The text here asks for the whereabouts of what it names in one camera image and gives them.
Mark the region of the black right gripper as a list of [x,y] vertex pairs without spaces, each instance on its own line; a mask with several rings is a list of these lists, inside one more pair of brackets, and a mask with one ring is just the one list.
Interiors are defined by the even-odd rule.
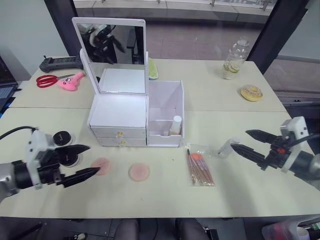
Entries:
[[230,146],[237,154],[260,165],[260,169],[263,171],[268,167],[277,169],[284,166],[291,154],[288,148],[288,139],[283,139],[282,136],[276,136],[259,129],[246,130],[245,132],[261,143],[270,144],[269,154],[265,158],[263,154],[254,151],[253,148],[243,144],[231,143]]

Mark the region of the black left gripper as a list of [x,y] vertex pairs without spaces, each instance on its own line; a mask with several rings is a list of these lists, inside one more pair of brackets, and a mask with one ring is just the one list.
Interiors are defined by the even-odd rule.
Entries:
[[40,167],[37,168],[40,183],[63,185],[64,188],[68,188],[94,176],[100,170],[100,167],[88,167],[66,177],[60,172],[60,160],[62,157],[77,156],[89,149],[90,147],[87,145],[74,144],[47,150],[39,161]]

